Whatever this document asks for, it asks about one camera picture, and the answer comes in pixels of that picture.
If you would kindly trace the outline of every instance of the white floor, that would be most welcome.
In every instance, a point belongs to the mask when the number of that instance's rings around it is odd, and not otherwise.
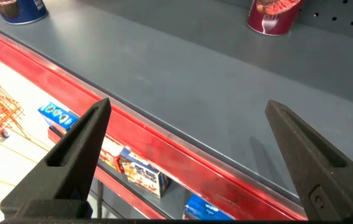
[[[54,144],[47,138],[48,124],[38,113],[37,109],[45,102],[52,101],[64,107],[60,102],[52,98],[46,92],[37,88],[33,83],[11,70],[0,62],[0,82],[2,87],[18,102],[24,109],[25,116],[19,120],[21,126],[31,135],[40,139],[43,143],[35,141],[49,150]],[[0,139],[0,201],[13,189],[14,185],[24,178],[24,176],[35,166],[35,162],[40,161],[47,153],[44,149],[24,137],[8,130],[11,136],[7,139]],[[88,201],[93,208],[93,215],[96,215],[96,200],[89,196]],[[103,208],[104,218],[115,218],[105,208]]]

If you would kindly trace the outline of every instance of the product box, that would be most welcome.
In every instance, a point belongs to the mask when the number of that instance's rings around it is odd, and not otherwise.
[[[123,146],[120,146],[106,136],[103,140],[103,145],[101,145],[99,158],[110,167],[116,169],[120,173],[123,173],[124,169],[121,165],[120,156],[122,150]]]
[[[161,198],[171,183],[170,179],[135,153],[123,149],[121,164],[132,182]]]
[[[38,112],[45,118],[49,126],[58,130],[62,135],[67,133],[78,121],[78,116],[66,111],[54,103],[49,102],[38,109]]]
[[[184,220],[233,220],[215,206],[204,199],[193,195],[187,202],[183,217]]]

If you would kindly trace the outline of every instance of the gray shelf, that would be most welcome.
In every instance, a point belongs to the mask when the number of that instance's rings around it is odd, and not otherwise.
[[[0,32],[170,132],[295,194],[266,120],[280,101],[353,160],[353,38],[296,24],[267,37],[210,0],[46,1]]]
[[[161,198],[153,195],[152,193],[136,186],[135,184],[128,182],[128,178],[124,174],[120,174],[116,170],[109,167],[105,162],[99,160],[98,165],[111,175],[112,178],[116,179],[119,183],[123,184],[128,190],[138,196],[140,199],[145,201],[148,205],[153,207],[159,213],[166,218],[170,219],[181,219],[183,214],[184,206],[190,199],[192,193],[180,186],[178,183],[172,181],[169,188],[165,191]],[[105,201],[111,201],[111,198],[104,194],[103,198]]]
[[[92,186],[90,187],[91,195],[97,200],[97,185],[98,180],[93,178]],[[145,219],[139,211],[133,208],[130,204],[126,203],[120,196],[114,193],[111,189],[104,185],[103,187],[103,206],[107,208],[117,218],[128,219]]]

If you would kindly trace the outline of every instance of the blue box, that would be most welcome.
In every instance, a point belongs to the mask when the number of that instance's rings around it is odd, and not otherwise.
[[[44,117],[49,126],[65,134],[78,121],[78,117],[62,109],[52,102],[41,106],[38,112]]]
[[[187,202],[182,218],[184,220],[233,220],[233,218],[196,195],[193,195]]]
[[[128,149],[121,151],[121,164],[128,181],[161,198],[171,180],[144,159]]]

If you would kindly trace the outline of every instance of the pegboard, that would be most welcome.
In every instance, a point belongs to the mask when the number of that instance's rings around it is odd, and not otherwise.
[[[249,9],[251,0],[218,0]],[[353,37],[353,0],[306,0],[299,23]]]

